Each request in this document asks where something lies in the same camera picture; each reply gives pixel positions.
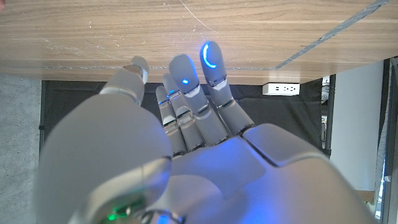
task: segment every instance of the floor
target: floor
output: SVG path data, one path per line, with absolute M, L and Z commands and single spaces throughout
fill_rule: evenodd
M 36 223 L 41 81 L 0 74 L 0 224 Z

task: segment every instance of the black backdrop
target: black backdrop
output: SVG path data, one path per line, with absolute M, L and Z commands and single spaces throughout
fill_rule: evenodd
M 105 82 L 44 81 L 41 128 L 44 139 L 52 128 L 85 99 L 100 92 Z M 142 107 L 160 120 L 155 89 L 160 83 L 147 83 Z M 209 95 L 207 85 L 202 85 Z M 231 85 L 236 101 L 255 124 L 272 123 L 321 149 L 322 79 L 301 84 L 298 96 L 265 96 L 262 86 Z

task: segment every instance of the scratch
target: scratch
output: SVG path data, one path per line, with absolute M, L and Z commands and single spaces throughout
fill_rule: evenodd
M 336 34 L 340 33 L 341 31 L 347 29 L 349 26 L 352 26 L 356 22 L 361 21 L 366 16 L 374 13 L 378 10 L 381 6 L 387 4 L 389 0 L 377 0 L 370 4 L 369 6 L 365 7 L 361 11 L 357 12 L 355 15 L 351 16 L 349 19 L 345 20 L 341 24 L 337 25 L 335 28 L 321 36 L 319 39 L 315 40 L 311 44 L 308 44 L 303 49 L 299 50 L 297 53 L 290 56 L 288 59 L 284 60 L 282 63 L 277 65 L 274 70 L 278 70 L 285 66 L 286 64 L 290 63 L 291 61 L 295 60 L 299 56 L 307 53 L 308 51 L 312 50 L 314 47 L 322 44 L 323 42 L 327 41 L 328 39 L 334 37 Z
M 213 30 L 212 28 L 206 26 L 206 24 L 202 23 L 202 21 L 199 20 L 199 19 L 191 12 L 191 10 L 189 10 L 189 8 L 184 4 L 184 2 L 183 2 L 182 0 L 180 0 L 180 2 L 184 5 L 184 7 L 188 10 L 188 12 L 189 12 L 197 21 L 199 21 L 199 22 L 200 22 L 202 25 L 204 25 L 207 29 L 209 29 L 209 30 L 211 30 L 211 31 L 214 31 L 214 32 L 216 32 L 216 33 L 218 34 L 217 31 Z
M 112 56 L 109 56 L 109 55 L 106 55 L 106 54 L 104 54 L 104 55 L 107 56 L 107 57 L 113 58 L 113 59 L 117 59 L 116 57 L 112 57 Z

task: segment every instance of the wooden table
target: wooden table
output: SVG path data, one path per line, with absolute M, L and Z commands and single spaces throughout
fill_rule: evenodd
M 8 0 L 0 73 L 106 81 L 134 55 L 161 82 L 215 40 L 231 84 L 303 83 L 398 55 L 398 0 Z

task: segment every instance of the power strip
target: power strip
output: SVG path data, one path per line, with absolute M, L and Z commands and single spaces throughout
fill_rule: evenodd
M 300 94 L 300 84 L 268 83 L 262 86 L 263 95 L 294 96 Z

